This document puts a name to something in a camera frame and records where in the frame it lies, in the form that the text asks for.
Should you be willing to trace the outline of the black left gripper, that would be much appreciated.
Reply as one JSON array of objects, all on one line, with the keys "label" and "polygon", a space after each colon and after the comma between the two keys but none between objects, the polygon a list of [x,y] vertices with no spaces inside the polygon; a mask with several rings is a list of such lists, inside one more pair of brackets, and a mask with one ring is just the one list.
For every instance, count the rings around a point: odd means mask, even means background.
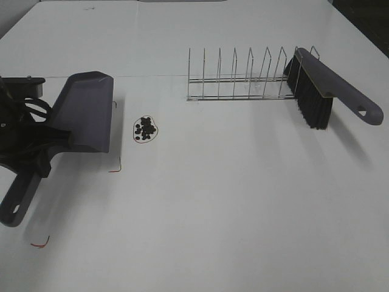
[{"label": "black left gripper", "polygon": [[28,123],[1,132],[1,166],[9,170],[32,168],[41,178],[52,169],[49,150],[52,147],[70,148],[72,132],[43,123]]}]

